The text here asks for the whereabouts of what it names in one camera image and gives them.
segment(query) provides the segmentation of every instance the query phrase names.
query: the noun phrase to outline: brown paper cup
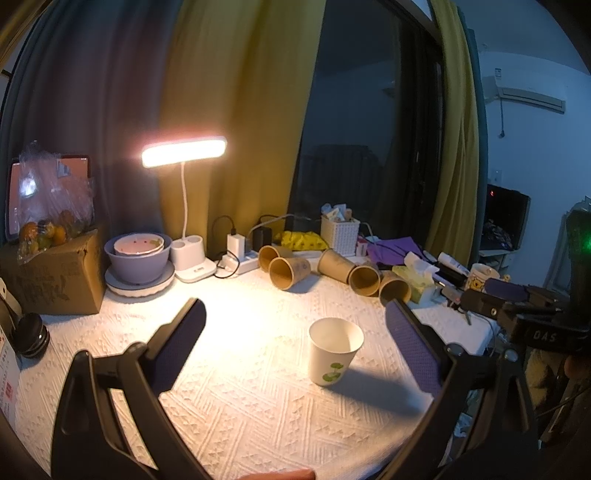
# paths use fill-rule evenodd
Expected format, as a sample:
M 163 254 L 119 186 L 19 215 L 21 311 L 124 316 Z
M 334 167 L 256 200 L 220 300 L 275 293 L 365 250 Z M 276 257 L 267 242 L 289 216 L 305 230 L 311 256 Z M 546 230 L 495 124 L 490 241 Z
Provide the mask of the brown paper cup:
M 268 272 L 269 264 L 271 263 L 271 260 L 273 260 L 274 258 L 289 258 L 293 256 L 293 252 L 287 247 L 265 245 L 259 250 L 259 267 L 261 267 L 261 270 L 263 272 Z
M 355 264 L 342 255 L 329 248 L 325 250 L 318 260 L 318 273 L 334 278 L 342 283 L 347 283 Z
M 281 290 L 289 290 L 311 272 L 310 262 L 300 257 L 276 257 L 269 264 L 271 282 Z
M 366 263 L 353 269 L 349 275 L 349 285 L 356 294 L 373 297 L 378 293 L 381 278 L 378 267 Z
M 385 307 L 392 300 L 408 303 L 413 293 L 408 283 L 394 272 L 385 271 L 382 273 L 382 283 L 379 285 L 379 301 L 382 305 Z

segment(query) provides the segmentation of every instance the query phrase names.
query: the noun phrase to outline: white textured tablecloth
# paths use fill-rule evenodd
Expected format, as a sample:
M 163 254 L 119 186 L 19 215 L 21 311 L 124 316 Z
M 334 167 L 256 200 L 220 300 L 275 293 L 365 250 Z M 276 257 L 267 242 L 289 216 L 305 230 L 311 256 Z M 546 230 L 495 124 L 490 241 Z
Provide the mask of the white textured tablecloth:
M 17 399 L 17 435 L 49 471 L 51 435 L 73 355 L 122 352 L 146 342 L 189 297 L 202 299 L 207 326 L 172 391 L 160 400 L 190 450 L 215 479 L 253 472 L 314 468 L 319 479 L 362 478 L 412 433 L 432 398 L 422 393 L 391 339 L 377 298 L 311 275 L 283 292 L 255 270 L 208 278 L 132 301 L 107 292 L 97 315 L 45 316 L 51 343 L 43 359 L 25 361 Z M 489 326 L 443 306 L 415 311 L 446 342 L 482 352 Z M 357 323 L 365 343 L 332 389 L 307 378 L 307 329 L 339 316 Z M 121 392 L 114 392 L 136 457 L 153 465 Z

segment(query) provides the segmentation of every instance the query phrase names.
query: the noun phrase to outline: calendar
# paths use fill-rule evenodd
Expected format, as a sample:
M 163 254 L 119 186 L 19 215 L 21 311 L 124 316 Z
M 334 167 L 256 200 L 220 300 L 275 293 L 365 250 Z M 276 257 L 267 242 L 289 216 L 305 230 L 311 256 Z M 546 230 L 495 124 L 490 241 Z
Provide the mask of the calendar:
M 21 366 L 14 349 L 0 327 L 0 410 L 15 429 L 18 378 Z

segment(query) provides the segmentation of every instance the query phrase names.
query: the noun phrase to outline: desk lamp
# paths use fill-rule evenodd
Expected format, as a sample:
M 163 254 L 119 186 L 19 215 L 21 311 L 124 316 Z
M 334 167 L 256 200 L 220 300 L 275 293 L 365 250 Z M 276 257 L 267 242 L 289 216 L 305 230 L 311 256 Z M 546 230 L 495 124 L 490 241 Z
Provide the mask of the desk lamp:
M 159 167 L 173 163 L 181 164 L 184 206 L 183 236 L 173 241 L 170 248 L 170 256 L 174 264 L 175 275 L 179 280 L 187 283 L 210 277 L 216 271 L 216 264 L 206 258 L 203 238 L 201 236 L 187 236 L 185 162 L 221 157 L 226 151 L 226 144 L 225 137 L 201 137 L 148 145 L 142 152 L 142 163 L 145 168 Z

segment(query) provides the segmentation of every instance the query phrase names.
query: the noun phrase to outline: cartoon mug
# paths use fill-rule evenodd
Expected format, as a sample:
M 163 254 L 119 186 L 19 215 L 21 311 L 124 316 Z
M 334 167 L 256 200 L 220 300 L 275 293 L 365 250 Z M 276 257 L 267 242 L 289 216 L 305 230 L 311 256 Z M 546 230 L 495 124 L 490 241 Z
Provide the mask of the cartoon mug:
M 489 278 L 500 278 L 499 272 L 483 263 L 475 263 L 470 269 L 470 275 L 468 275 L 464 290 L 471 288 L 472 290 L 483 291 L 484 283 Z

